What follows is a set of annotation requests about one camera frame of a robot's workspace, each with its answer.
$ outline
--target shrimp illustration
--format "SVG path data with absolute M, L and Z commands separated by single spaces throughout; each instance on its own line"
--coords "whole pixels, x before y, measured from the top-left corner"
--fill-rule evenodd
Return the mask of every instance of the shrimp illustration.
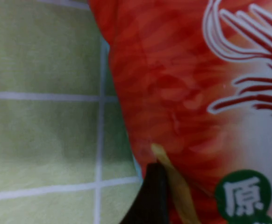
M 204 39 L 210 50 L 227 62 L 263 61 L 272 71 L 272 14 L 256 4 L 248 6 L 250 14 L 241 10 L 233 14 L 226 9 L 219 9 L 220 2 L 210 0 L 203 20 Z M 255 47 L 246 49 L 229 42 L 222 31 L 222 22 Z M 210 104 L 210 113 L 219 113 L 243 104 L 252 104 L 254 109 L 272 112 L 272 75 L 245 75 L 233 80 L 232 84 L 238 88 L 237 93 Z

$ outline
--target chip bag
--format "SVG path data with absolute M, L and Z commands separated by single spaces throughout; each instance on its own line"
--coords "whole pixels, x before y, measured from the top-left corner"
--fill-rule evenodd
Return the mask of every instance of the chip bag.
M 173 224 L 272 224 L 272 0 L 89 0 L 133 155 Z

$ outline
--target white chinese character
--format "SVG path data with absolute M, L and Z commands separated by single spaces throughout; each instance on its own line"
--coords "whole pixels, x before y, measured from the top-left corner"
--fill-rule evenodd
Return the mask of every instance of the white chinese character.
M 252 177 L 244 181 L 224 184 L 226 212 L 230 217 L 243 216 L 244 214 L 250 216 L 254 214 L 255 209 L 264 209 L 264 204 L 261 203 L 260 189 L 256 185 L 259 182 L 257 177 Z

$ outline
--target red snack bag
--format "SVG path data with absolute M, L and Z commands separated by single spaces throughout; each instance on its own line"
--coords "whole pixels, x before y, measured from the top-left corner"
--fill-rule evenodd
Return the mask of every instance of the red snack bag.
M 90 0 L 133 154 L 172 223 L 272 224 L 272 0 Z

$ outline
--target white grid line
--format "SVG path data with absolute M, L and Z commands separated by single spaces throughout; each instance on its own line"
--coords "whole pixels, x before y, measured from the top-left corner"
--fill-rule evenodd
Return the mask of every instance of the white grid line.
M 101 189 L 100 183 L 102 181 L 102 153 L 104 148 L 104 108 L 105 108 L 105 79 L 106 79 L 106 57 L 107 51 L 104 44 L 104 39 L 101 37 L 100 47 L 100 102 L 99 102 L 99 119 L 97 130 L 97 156 L 96 156 L 96 183 L 95 201 L 94 201 L 94 216 L 93 223 L 100 224 L 100 203 L 101 203 Z
M 83 184 L 71 184 L 71 185 L 54 185 L 47 187 L 21 189 L 14 191 L 2 191 L 0 192 L 0 200 L 15 199 L 20 197 L 38 196 L 50 193 L 66 193 L 66 192 L 77 192 L 84 190 L 92 190 L 96 188 L 110 187 L 115 185 L 137 183 L 139 178 L 137 176 L 126 177 L 120 179 L 113 179 L 107 181 L 101 181 L 99 183 L 83 183 Z
M 100 96 L 54 93 L 0 92 L 0 99 L 99 102 Z M 114 96 L 107 96 L 104 97 L 104 101 L 117 102 L 118 99 Z
M 74 0 L 37 0 L 37 1 L 48 3 L 48 4 L 59 5 L 59 6 L 90 10 L 89 5 L 86 2 L 83 3 L 83 2 L 77 2 Z

